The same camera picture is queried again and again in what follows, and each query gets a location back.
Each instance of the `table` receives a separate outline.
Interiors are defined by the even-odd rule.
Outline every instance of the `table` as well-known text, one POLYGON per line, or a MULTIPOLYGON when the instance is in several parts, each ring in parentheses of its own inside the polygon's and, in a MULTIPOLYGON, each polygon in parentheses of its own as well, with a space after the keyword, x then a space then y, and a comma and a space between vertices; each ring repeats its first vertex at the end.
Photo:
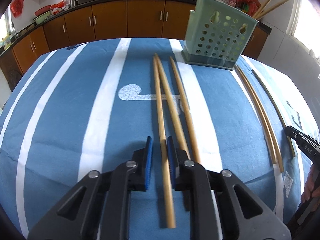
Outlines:
MULTIPOLYGON (((132 192, 130 239, 189 239, 181 192, 173 192, 177 228, 165 228, 154 53, 162 60, 187 134, 169 57, 177 62, 203 166, 233 171, 281 220, 292 217, 310 161, 297 149, 292 158, 279 117, 252 70, 268 87, 286 125, 319 140, 302 95, 286 75, 245 56, 238 59, 275 130, 285 168, 280 174, 236 72, 185 64, 182 44, 156 38, 84 43, 42 55, 23 76, 0 117, 0 203, 25 237, 85 174, 113 170, 151 136, 150 187, 132 192)), ((165 101, 163 105, 166 135, 176 140, 165 101)))

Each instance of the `wooden chopstick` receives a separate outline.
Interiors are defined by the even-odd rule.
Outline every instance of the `wooden chopstick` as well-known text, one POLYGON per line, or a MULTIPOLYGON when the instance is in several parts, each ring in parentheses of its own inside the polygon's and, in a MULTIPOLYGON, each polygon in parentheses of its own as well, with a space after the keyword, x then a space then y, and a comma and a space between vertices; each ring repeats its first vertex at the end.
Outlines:
POLYGON ((287 1, 290 1, 290 0, 282 0, 282 1, 278 2, 278 3, 276 3, 274 6, 271 6, 269 9, 266 9, 263 13, 261 13, 261 14, 259 14, 257 16, 257 20, 260 20, 262 17, 266 16, 268 13, 272 12, 274 9, 276 9, 279 6, 283 5, 287 1))
POLYGON ((170 86, 169 86, 169 83, 167 80, 167 76, 165 75, 161 60, 157 54, 155 54, 155 58, 157 60, 160 80, 162 82, 162 86, 164 88, 164 93, 167 98, 169 111, 170 111, 171 119, 173 122, 173 128, 174 128, 174 131, 177 136, 179 147, 181 150, 186 151, 188 158, 190 159, 190 154, 189 154, 186 138, 184 137, 184 133, 183 133, 182 125, 181 125, 181 122, 180 122, 180 119, 178 116, 177 109, 175 108, 174 103, 173 103, 172 93, 171 93, 171 89, 170 89, 170 86))
POLYGON ((165 129, 164 129, 164 117, 163 117, 163 109, 162 109, 160 78, 159 78, 157 60, 155 57, 153 57, 153 70, 154 70, 154 76, 155 76, 158 126, 159 126, 160 148, 161 148, 161 157, 162 157, 162 177, 163 177, 165 214, 166 214, 166 220, 167 220, 167 227, 175 228, 176 218, 175 218, 174 207, 173 207, 172 185, 170 181, 169 162, 168 162, 168 154, 167 154, 165 129))
POLYGON ((260 8, 256 11, 256 13, 252 16, 252 18, 257 19, 257 16, 264 10, 264 8, 271 2, 271 0, 266 0, 260 8))
MULTIPOLYGON (((284 119, 282 117, 282 114, 278 108, 278 106, 276 105, 276 102, 274 101, 273 97, 271 96, 269 90, 267 89, 266 85, 262 82, 261 78, 257 75, 257 73, 252 70, 252 73, 254 74, 254 76, 256 77, 256 79, 258 80, 258 82, 260 83, 260 85, 262 86, 262 88, 264 89, 264 91, 266 92, 266 94, 268 95, 271 103, 273 104, 278 116, 279 116, 279 119, 280 119, 280 122, 282 124, 282 128, 284 129, 286 127, 286 124, 284 122, 284 119)), ((296 156, 296 153, 294 151, 294 148, 293 148, 293 144, 292 144, 292 140, 289 136, 286 136, 287 137, 287 140, 288 140, 288 144, 289 144, 289 148, 290 148, 290 151, 291 151, 291 154, 292 154, 292 157, 294 158, 296 156)))
POLYGON ((263 130, 265 132, 265 137, 266 137, 271 161, 273 164, 276 164, 276 161, 278 161, 280 172, 284 172, 282 156, 281 156, 281 152, 279 149, 278 141, 276 140, 276 135, 275 135, 275 132, 271 126, 271 122, 267 116, 267 113, 266 113, 257 93, 254 91, 252 85, 250 84, 247 77, 244 75, 243 71, 237 65, 235 66, 235 69, 236 69, 237 74, 240 77, 242 83, 244 84, 248 93, 250 94, 250 97, 251 97, 251 99, 256 107, 256 110, 258 112, 259 118, 261 120, 261 124, 263 126, 263 130))
POLYGON ((175 76, 175 79, 176 79, 176 82, 177 82, 177 87, 178 87, 178 90, 179 90, 179 93, 180 93, 180 100, 181 100, 181 103, 182 103, 184 115, 186 117, 186 122, 187 122, 190 142, 191 142, 193 158, 197 163, 201 163, 198 143, 197 143, 197 139, 196 139, 195 128, 193 127, 193 122, 192 122, 192 117, 191 117, 191 114, 190 114, 190 108, 189 108, 186 92, 185 92, 185 90, 183 88, 183 84, 182 84, 181 78, 179 76, 179 72, 178 72, 177 66, 176 66, 176 64, 175 64, 175 62, 174 62, 172 57, 170 57, 170 62, 171 62, 173 73, 174 73, 174 76, 175 76))

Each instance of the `silver rivet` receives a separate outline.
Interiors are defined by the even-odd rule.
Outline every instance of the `silver rivet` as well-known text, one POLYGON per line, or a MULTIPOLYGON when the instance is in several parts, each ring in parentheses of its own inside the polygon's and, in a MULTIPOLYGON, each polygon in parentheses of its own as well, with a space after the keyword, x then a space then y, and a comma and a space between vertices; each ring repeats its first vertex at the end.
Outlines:
POLYGON ((184 161, 184 165, 187 167, 193 167, 195 166, 195 163, 192 160, 186 160, 184 161))
POLYGON ((222 171, 222 176, 223 177, 231 177, 232 176, 232 172, 229 170, 223 170, 222 171))
POLYGON ((90 171, 88 174, 89 178, 97 178, 99 176, 99 172, 98 171, 90 171))
POLYGON ((135 161, 127 161, 126 165, 129 168, 133 168, 133 167, 137 166, 137 163, 135 161))

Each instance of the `perforated plastic container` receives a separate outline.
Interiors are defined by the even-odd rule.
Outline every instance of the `perforated plastic container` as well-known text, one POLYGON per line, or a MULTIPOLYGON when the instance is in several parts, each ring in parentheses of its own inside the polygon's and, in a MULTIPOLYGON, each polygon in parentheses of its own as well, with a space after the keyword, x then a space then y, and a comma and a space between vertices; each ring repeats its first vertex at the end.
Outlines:
POLYGON ((258 21, 216 0, 197 0, 190 11, 182 55, 193 65, 233 69, 258 21))

